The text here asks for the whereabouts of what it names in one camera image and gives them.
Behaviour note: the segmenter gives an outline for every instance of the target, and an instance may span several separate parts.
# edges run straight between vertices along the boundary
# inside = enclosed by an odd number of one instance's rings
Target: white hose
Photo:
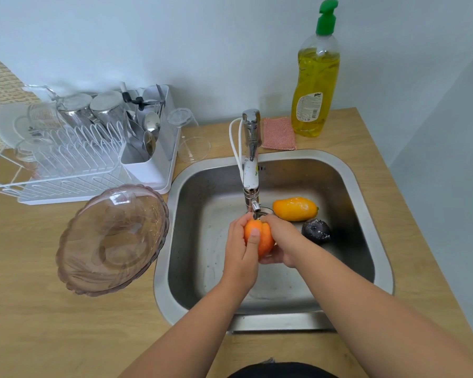
[[[235,148],[235,143],[233,142],[232,127],[233,127],[233,123],[237,122],[238,120],[240,120],[240,124],[238,126],[238,154],[237,154],[236,152],[237,149]],[[229,124],[229,142],[232,145],[233,155],[235,157],[238,170],[240,171],[240,179],[241,179],[242,184],[244,183],[244,169],[241,166],[241,125],[243,123],[244,123],[243,119],[237,118]]]

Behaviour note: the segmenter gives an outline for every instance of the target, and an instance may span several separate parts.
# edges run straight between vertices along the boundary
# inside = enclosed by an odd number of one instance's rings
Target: pink sponge
[[[274,150],[296,150],[295,132],[292,130],[291,119],[265,118],[263,121],[263,147]]]

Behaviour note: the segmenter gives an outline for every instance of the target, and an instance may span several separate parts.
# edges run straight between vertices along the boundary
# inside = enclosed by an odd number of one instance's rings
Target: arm
[[[120,378],[205,377],[221,346],[233,314],[258,276],[259,231],[247,247],[246,214],[229,226],[221,281],[169,331],[152,344]]]
[[[437,324],[387,294],[276,216],[280,248],[263,264],[296,267],[335,329],[375,378],[473,378],[473,354]]]

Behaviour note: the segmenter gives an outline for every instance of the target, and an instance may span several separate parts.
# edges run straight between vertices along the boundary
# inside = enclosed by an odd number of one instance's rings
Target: white wall
[[[473,62],[390,169],[473,328]]]
[[[0,60],[61,94],[173,86],[202,122],[289,113],[322,0],[0,0]],[[390,163],[473,58],[473,0],[340,0],[333,107]]]

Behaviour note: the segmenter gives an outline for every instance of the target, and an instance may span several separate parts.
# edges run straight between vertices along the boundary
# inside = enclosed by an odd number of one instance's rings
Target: hand
[[[261,217],[261,221],[268,223],[271,235],[277,244],[270,254],[259,262],[261,264],[284,263],[287,267],[294,268],[295,253],[301,248],[305,238],[293,224],[275,215],[264,215]]]
[[[229,225],[221,278],[221,284],[234,291],[241,300],[258,278],[259,230],[251,231],[247,246],[244,241],[244,227],[251,219],[252,213],[248,212]]]

